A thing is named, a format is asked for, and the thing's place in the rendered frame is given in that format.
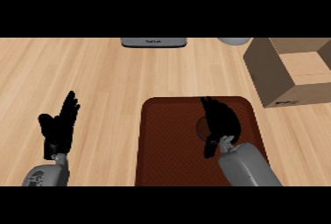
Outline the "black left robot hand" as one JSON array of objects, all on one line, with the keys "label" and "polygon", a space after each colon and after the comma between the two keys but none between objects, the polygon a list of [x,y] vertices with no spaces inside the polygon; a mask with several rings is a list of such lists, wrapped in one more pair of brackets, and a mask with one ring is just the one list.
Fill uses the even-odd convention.
[{"label": "black left robot hand", "polygon": [[59,115],[41,114],[36,118],[44,136],[44,159],[51,160],[57,153],[67,154],[72,144],[73,126],[78,117],[78,99],[69,91]]}]

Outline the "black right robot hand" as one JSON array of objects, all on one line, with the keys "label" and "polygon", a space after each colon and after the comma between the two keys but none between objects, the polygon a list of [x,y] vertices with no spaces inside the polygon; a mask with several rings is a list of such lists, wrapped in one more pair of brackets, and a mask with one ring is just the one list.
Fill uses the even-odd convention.
[{"label": "black right robot hand", "polygon": [[203,157],[211,158],[223,137],[229,138],[229,144],[234,144],[237,142],[240,123],[233,110],[223,102],[218,102],[206,96],[200,98],[200,105],[209,130],[209,135],[206,136],[203,145]]}]

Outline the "brown cupcake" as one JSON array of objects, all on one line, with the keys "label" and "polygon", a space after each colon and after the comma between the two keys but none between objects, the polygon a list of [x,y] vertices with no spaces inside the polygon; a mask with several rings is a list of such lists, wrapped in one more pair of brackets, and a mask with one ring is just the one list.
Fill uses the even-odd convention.
[{"label": "brown cupcake", "polygon": [[209,129],[205,117],[202,117],[196,122],[196,135],[202,141],[206,140],[206,136],[209,135]]}]

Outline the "dark red tray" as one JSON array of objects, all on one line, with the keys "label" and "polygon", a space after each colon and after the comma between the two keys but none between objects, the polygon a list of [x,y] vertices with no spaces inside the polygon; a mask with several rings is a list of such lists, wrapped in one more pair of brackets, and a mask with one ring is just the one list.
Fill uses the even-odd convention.
[{"label": "dark red tray", "polygon": [[153,97],[143,102],[135,186],[227,186],[217,158],[206,158],[196,123],[198,97]]}]

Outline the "brown cardboard box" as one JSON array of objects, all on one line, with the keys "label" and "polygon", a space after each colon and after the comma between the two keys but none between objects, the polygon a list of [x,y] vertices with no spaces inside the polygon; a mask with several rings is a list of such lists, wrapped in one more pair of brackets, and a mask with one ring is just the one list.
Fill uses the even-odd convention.
[{"label": "brown cardboard box", "polygon": [[242,59],[264,108],[331,102],[331,38],[254,38]]}]

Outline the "grey round object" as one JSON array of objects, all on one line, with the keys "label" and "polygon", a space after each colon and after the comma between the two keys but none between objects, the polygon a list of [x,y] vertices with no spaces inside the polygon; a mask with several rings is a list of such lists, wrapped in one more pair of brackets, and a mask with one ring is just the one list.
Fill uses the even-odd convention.
[{"label": "grey round object", "polygon": [[218,40],[229,46],[242,46],[249,38],[218,38]]}]

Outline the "grey flat appliance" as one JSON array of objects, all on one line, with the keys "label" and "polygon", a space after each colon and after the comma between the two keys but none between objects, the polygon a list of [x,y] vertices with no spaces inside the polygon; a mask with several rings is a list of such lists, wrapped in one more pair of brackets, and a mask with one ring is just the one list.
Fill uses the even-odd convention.
[{"label": "grey flat appliance", "polygon": [[124,47],[141,48],[175,48],[184,47],[187,43],[186,38],[121,38],[119,40]]}]

